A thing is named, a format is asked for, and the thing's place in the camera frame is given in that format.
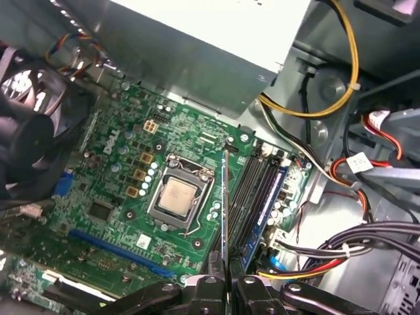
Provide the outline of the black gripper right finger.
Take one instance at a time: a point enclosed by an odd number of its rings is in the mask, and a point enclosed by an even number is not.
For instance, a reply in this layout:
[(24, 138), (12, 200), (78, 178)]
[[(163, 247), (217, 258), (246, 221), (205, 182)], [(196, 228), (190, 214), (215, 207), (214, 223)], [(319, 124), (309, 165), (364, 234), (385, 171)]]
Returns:
[(247, 275), (242, 253), (229, 249), (233, 314), (357, 314), (352, 303), (304, 282), (289, 282), (280, 290), (257, 276)]

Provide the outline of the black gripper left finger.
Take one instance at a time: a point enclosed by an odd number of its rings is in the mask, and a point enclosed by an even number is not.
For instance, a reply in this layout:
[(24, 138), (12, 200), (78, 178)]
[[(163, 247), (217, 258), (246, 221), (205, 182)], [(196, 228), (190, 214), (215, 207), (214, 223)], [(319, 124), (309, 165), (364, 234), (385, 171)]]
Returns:
[(222, 253), (212, 251), (208, 273), (185, 286), (160, 281), (98, 309), (99, 314), (225, 314), (226, 282)]

